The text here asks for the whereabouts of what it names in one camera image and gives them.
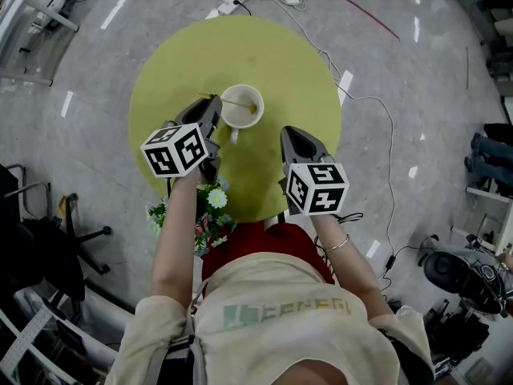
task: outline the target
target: red cable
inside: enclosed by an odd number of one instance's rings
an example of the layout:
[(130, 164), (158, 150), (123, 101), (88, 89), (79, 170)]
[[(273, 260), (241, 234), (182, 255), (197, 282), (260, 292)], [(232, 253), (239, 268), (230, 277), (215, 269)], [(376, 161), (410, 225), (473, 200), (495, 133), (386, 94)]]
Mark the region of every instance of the red cable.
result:
[(370, 18), (372, 18), (377, 24), (382, 26), (385, 30), (387, 30), (389, 33), (391, 33), (397, 40), (401, 41), (399, 36), (395, 34), (388, 26), (386, 26), (381, 20), (375, 18), (371, 13), (369, 13), (367, 10), (365, 10), (363, 7), (359, 6), (357, 3), (355, 3), (353, 0), (346, 0), (347, 2), (351, 3), (353, 6), (355, 6), (357, 9), (363, 11), (365, 14), (367, 14)]

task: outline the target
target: white mug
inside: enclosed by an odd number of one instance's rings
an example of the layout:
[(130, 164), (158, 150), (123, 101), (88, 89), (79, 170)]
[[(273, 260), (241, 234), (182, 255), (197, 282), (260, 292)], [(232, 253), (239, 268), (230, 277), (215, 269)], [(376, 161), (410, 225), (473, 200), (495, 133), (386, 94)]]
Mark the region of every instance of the white mug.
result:
[(255, 87), (251, 87), (247, 84), (237, 84), (236, 86), (228, 87), (221, 95), (221, 99), (248, 106), (256, 105), (257, 110), (251, 113), (247, 107), (223, 102), (221, 118), (232, 128), (230, 140), (233, 144), (237, 144), (239, 130), (252, 127), (258, 123), (258, 120), (263, 116), (264, 99)]

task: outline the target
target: blue jeans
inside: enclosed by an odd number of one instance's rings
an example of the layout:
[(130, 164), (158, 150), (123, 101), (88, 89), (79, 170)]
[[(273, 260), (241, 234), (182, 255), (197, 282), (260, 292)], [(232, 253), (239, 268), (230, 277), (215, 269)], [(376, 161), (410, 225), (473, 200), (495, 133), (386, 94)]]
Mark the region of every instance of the blue jeans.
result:
[[(479, 137), (472, 144), (475, 150), (500, 158), (513, 166), (513, 147), (486, 137)], [(478, 176), (490, 177), (513, 187), (513, 169), (485, 163), (481, 158), (474, 157), (470, 161), (472, 171)]]

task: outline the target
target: red pants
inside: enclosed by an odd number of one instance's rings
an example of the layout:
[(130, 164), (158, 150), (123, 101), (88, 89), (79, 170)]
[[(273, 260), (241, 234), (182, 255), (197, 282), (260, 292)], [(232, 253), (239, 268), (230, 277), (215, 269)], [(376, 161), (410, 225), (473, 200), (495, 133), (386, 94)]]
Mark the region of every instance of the red pants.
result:
[(275, 224), (264, 231), (264, 222), (239, 224), (228, 240), (206, 253), (203, 259), (203, 280), (220, 267), (251, 253), (286, 253), (308, 262), (329, 284), (335, 281), (328, 266), (317, 253), (308, 234), (298, 225)]

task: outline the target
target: gray floor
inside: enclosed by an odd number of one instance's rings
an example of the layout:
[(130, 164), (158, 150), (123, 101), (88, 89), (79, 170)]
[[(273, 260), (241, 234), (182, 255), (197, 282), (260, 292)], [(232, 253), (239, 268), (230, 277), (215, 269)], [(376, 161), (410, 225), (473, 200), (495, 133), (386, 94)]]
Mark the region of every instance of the gray floor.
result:
[[(1, 81), (0, 161), (21, 162), (32, 178), (49, 180), (54, 203), (63, 194), (77, 192), (76, 221), (82, 231), (103, 225), (114, 229), (112, 237), (87, 245), (112, 271), (103, 277), (89, 274), (135, 304), (148, 292), (156, 243), (144, 209), (159, 196), (146, 184), (129, 149), (131, 90), (151, 53), (181, 28), (204, 18), (218, 2), (127, 0), (109, 27), (100, 30), (118, 1), (80, 3), (72, 16), (80, 25), (77, 34), (60, 30), (42, 38), (39, 55), (16, 59), (30, 71), (41, 68), (44, 75), (55, 75), (55, 84), (48, 88)], [(469, 141), (484, 123), (504, 121), (479, 40), (455, 0), (355, 1), (394, 30), (400, 41), (344, 0), (306, 0), (307, 9), (294, 14), (338, 67), (354, 74), (350, 92), (381, 97), (394, 118), (392, 184), (397, 208), (390, 234), (396, 249), (418, 245), (432, 233), (458, 243), (450, 226), (464, 226), (481, 215), (475, 213), (475, 199), (464, 192), (471, 180), (463, 167)], [(248, 7), (255, 15), (297, 29), (272, 2), (253, 1)], [(73, 97), (63, 118), (69, 91)], [(347, 99), (342, 115), (336, 157), (351, 183), (343, 214), (365, 214), (347, 229), (363, 253), (374, 241), (380, 243), (371, 259), (380, 274), (390, 255), (390, 122), (373, 100)], [(412, 179), (413, 167), (418, 171)], [(297, 222), (308, 228), (305, 219)], [(408, 249), (401, 253), (386, 293), (425, 312), (446, 295), (426, 281), (417, 257)]]

